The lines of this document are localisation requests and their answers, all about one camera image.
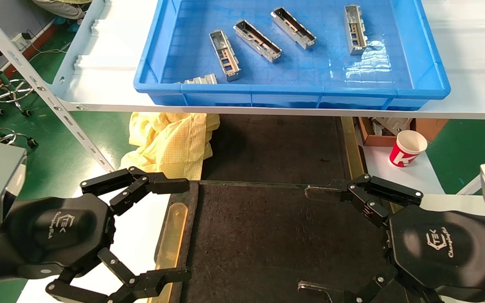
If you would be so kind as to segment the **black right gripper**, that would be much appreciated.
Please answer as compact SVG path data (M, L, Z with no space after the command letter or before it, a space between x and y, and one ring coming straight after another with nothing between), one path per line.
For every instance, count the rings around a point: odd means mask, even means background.
M421 191L369 174L333 180L327 186L310 185L305 196L322 202L339 198L377 228L389 223L395 263L424 287L438 292L485 292L485 215L416 207L423 198ZM381 201L405 208L391 217ZM298 283L298 292L327 303L371 303L396 276L396 267L385 267L358 292L308 281Z

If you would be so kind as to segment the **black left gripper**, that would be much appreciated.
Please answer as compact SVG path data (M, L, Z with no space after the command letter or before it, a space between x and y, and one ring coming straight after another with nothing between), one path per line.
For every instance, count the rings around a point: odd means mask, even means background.
M108 248L115 233L114 215L123 215L149 193L178 194L190 190L186 178L167 178L137 167L113 171L82 181L84 195L17 201L5 218L5 233L17 253L18 278L43 279L60 275L46 293L64 303L134 303L158 297L170 283L186 282L186 267L150 270L134 275ZM108 205L98 196L122 189ZM104 295L71 285L100 261L123 285Z

